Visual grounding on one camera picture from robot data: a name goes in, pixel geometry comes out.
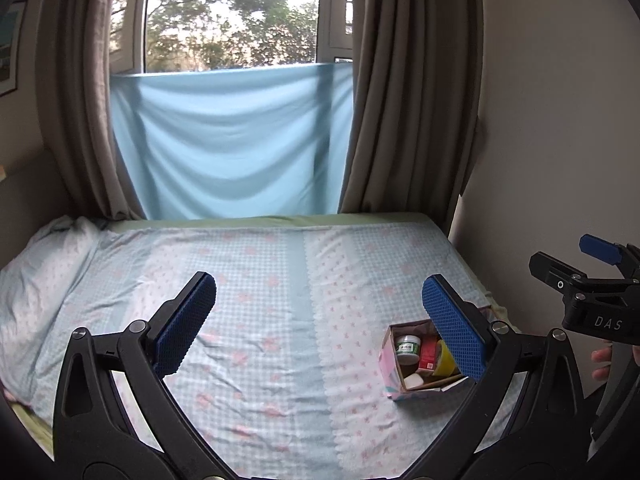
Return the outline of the person's right hand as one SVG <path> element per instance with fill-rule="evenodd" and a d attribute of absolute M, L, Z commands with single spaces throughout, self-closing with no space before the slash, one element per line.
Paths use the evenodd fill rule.
<path fill-rule="evenodd" d="M 632 347 L 632 355 L 634 356 L 634 362 L 636 362 L 637 365 L 640 365 L 639 346 Z M 603 341 L 603 346 L 601 348 L 591 352 L 591 362 L 596 366 L 591 373 L 591 377 L 596 382 L 606 382 L 608 380 L 608 376 L 610 376 L 611 371 L 612 357 L 613 343 L 609 340 Z"/>

